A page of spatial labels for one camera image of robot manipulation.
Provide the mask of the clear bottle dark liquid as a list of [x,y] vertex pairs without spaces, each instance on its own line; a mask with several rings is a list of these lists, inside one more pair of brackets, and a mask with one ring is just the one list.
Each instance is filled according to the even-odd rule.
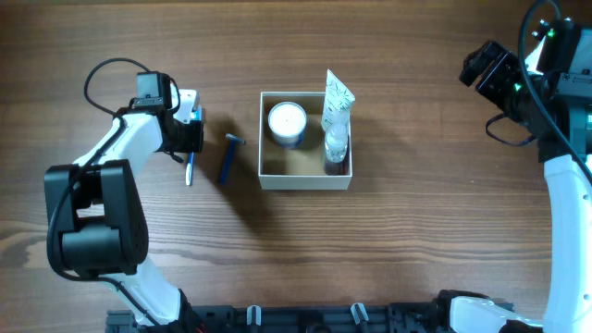
[[324,144],[324,170],[329,176],[343,173],[348,143],[348,128],[344,123],[335,123],[328,128]]

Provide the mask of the blue white toothbrush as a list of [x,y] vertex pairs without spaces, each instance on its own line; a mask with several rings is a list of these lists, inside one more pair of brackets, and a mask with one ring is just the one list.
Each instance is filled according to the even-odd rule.
[[[203,109],[202,109],[201,105],[198,105],[191,112],[190,121],[191,121],[191,123],[196,123],[197,121],[202,121],[202,120],[203,120]],[[186,164],[185,182],[186,182],[186,185],[189,187],[192,185],[192,180],[193,180],[194,156],[195,156],[195,153],[189,153],[188,159],[187,159],[187,164]]]

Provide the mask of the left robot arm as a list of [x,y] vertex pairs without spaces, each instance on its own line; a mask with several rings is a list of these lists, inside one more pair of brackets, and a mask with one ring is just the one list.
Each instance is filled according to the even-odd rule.
[[144,71],[136,97],[115,113],[103,139],[44,175],[49,265],[64,279],[105,284],[146,332],[205,330],[183,291],[148,255],[135,182],[153,153],[199,153],[203,142],[197,92],[179,89],[165,73]]

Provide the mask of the blue disposable razor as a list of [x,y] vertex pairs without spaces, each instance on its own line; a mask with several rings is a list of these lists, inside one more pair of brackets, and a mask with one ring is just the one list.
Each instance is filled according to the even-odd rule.
[[234,134],[231,134],[231,133],[226,134],[226,139],[228,141],[228,144],[227,144],[226,151],[224,153],[224,159],[222,161],[222,165],[221,165],[220,172],[218,175],[218,183],[221,185],[225,184],[228,180],[228,174],[230,171],[230,167],[232,165],[232,161],[234,158],[236,147],[238,145],[245,144],[244,139],[242,139]]

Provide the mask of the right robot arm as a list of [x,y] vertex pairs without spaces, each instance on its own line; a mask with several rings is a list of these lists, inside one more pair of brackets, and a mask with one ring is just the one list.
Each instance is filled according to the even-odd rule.
[[[591,161],[591,30],[569,19],[541,21],[525,68],[549,115],[578,156]],[[506,310],[483,296],[445,301],[453,332],[588,332],[591,329],[591,183],[537,110],[517,54],[488,41],[467,56],[460,80],[537,142],[552,218],[549,298],[542,320]]]

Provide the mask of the white cream tube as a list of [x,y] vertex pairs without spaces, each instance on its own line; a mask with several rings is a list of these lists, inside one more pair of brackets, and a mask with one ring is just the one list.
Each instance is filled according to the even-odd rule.
[[327,131],[336,123],[347,124],[354,104],[354,94],[329,69],[327,71],[325,100],[321,118],[323,131]]

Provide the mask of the white lidded blue jar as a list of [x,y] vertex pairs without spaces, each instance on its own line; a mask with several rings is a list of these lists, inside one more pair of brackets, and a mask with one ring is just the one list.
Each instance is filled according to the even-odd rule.
[[281,102],[272,107],[267,123],[275,143],[293,149],[304,140],[307,115],[300,105]]

